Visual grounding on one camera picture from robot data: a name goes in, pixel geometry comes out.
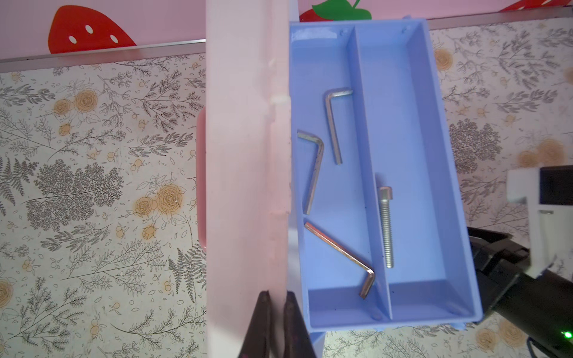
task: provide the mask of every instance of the red strawberry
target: red strawberry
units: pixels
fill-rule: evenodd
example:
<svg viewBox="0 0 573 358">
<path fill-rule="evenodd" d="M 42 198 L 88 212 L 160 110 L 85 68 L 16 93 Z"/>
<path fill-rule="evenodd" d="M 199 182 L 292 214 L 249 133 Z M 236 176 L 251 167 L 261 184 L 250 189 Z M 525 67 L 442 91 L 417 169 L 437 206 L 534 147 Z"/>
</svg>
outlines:
<svg viewBox="0 0 573 358">
<path fill-rule="evenodd" d="M 302 15 L 299 16 L 299 20 L 300 22 L 332 21 L 328 19 L 323 19 L 322 17 L 318 16 L 315 13 L 314 9 L 310 9 L 305 13 L 302 13 Z"/>
<path fill-rule="evenodd" d="M 65 5 L 56 11 L 48 35 L 51 53 L 135 46 L 115 22 L 88 7 Z"/>
</svg>

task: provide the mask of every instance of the allen key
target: allen key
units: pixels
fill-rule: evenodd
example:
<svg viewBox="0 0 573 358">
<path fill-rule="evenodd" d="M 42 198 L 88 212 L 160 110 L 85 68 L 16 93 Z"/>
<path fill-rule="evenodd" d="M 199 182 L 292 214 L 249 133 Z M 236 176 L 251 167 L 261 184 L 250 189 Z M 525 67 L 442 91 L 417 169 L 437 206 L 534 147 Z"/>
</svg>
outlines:
<svg viewBox="0 0 573 358">
<path fill-rule="evenodd" d="M 370 266 L 368 266 L 364 262 L 362 262 L 362 260 L 360 260 L 359 258 L 352 255 L 348 250 L 346 250 L 344 247 L 340 246 L 338 243 L 336 243 L 330 237 L 326 236 L 322 231 L 315 228 L 313 224 L 311 224 L 307 221 L 304 224 L 304 227 L 306 227 L 307 230 L 312 232 L 314 235 L 318 236 L 322 241 L 324 241 L 327 244 L 329 244 L 330 246 L 334 247 L 336 249 L 336 251 L 340 252 L 341 254 L 343 254 L 344 256 L 349 258 L 350 261 L 354 262 L 355 264 L 360 266 L 364 271 L 366 271 L 366 273 L 368 273 L 368 277 L 366 277 L 366 281 L 364 282 L 364 285 L 362 285 L 362 290 L 360 290 L 360 297 L 362 297 L 362 299 L 365 300 L 366 296 L 368 295 L 368 292 L 370 291 L 370 288 L 374 284 L 374 279 L 376 279 L 376 274 L 374 273 L 374 270 L 372 270 L 372 268 L 370 268 Z"/>
<path fill-rule="evenodd" d="M 296 135 L 299 138 L 309 140 L 313 143 L 316 143 L 316 145 L 319 146 L 319 151 L 316 154 L 315 167 L 312 170 L 311 186 L 310 186 L 310 189 L 308 190 L 307 202 L 304 205 L 304 214 L 310 215 L 312 201 L 315 198 L 316 183 L 319 180 L 320 164 L 322 163 L 322 157 L 324 154 L 324 143 L 323 143 L 321 138 L 318 138 L 317 136 L 313 136 L 312 134 L 297 131 Z"/>
<path fill-rule="evenodd" d="M 334 117 L 332 116 L 332 104 L 331 100 L 334 97 L 348 96 L 352 94 L 352 88 L 337 88 L 331 89 L 326 93 L 326 114 L 328 116 L 328 128 L 330 129 L 330 137 L 332 139 L 332 149 L 334 149 L 334 158 L 336 159 L 336 164 L 342 164 L 342 156 L 340 154 L 340 146 L 338 145 L 338 136 L 336 135 L 336 127 L 334 125 Z"/>
</svg>

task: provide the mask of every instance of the strawberry decal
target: strawberry decal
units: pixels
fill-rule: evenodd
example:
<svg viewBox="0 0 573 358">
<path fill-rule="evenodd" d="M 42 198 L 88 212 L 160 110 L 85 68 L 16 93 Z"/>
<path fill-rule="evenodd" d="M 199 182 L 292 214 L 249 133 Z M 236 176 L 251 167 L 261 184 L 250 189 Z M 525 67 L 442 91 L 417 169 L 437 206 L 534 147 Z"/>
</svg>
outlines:
<svg viewBox="0 0 573 358">
<path fill-rule="evenodd" d="M 50 53 L 125 46 L 135 46 L 135 42 L 109 17 L 84 6 L 60 7 L 48 35 Z"/>
<path fill-rule="evenodd" d="M 347 0 L 326 0 L 313 5 L 311 10 L 299 16 L 300 22 L 333 21 L 333 20 L 371 20 L 372 14 L 365 9 L 357 9 L 360 0 L 350 5 Z"/>
</svg>

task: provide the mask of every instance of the tray compartment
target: tray compartment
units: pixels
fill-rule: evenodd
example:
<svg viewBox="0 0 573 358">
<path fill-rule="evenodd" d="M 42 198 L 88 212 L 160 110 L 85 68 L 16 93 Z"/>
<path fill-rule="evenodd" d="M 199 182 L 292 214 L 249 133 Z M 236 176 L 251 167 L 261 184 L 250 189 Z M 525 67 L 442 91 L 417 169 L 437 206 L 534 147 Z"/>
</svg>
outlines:
<svg viewBox="0 0 573 358">
<path fill-rule="evenodd" d="M 293 186 L 303 315 L 311 332 L 479 319 L 481 307 L 426 22 L 291 25 Z M 332 100 L 337 166 L 324 94 Z M 320 137 L 324 158 L 303 215 Z M 394 262 L 384 266 L 378 186 L 391 186 Z M 376 282 L 304 229 L 310 221 L 369 263 Z"/>
</svg>

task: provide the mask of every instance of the pink wall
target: pink wall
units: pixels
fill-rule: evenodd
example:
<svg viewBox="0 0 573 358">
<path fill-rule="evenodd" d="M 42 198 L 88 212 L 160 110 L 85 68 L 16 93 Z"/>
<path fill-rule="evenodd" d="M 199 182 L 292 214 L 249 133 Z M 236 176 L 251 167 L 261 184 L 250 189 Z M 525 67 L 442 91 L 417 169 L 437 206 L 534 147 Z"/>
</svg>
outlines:
<svg viewBox="0 0 573 358">
<path fill-rule="evenodd" d="M 50 26 L 62 5 L 105 14 L 138 45 L 205 38 L 205 0 L 2 0 L 0 58 L 49 54 Z"/>
<path fill-rule="evenodd" d="M 299 0 L 299 13 L 310 10 L 325 0 Z M 366 9 L 372 19 L 437 18 L 470 14 L 496 13 L 517 0 L 360 0 L 358 8 Z"/>
</svg>

